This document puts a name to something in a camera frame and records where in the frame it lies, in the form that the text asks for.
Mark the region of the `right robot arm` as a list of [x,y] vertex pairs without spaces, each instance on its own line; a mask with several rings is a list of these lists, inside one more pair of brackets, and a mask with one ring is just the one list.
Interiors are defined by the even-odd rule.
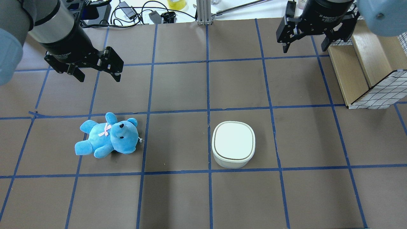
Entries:
[[406,7],[405,0],[308,0],[295,17],[296,1],[289,0],[276,40],[287,53],[294,41],[324,34],[321,49],[326,51],[338,40],[347,42],[361,16],[375,35],[395,37],[406,32]]

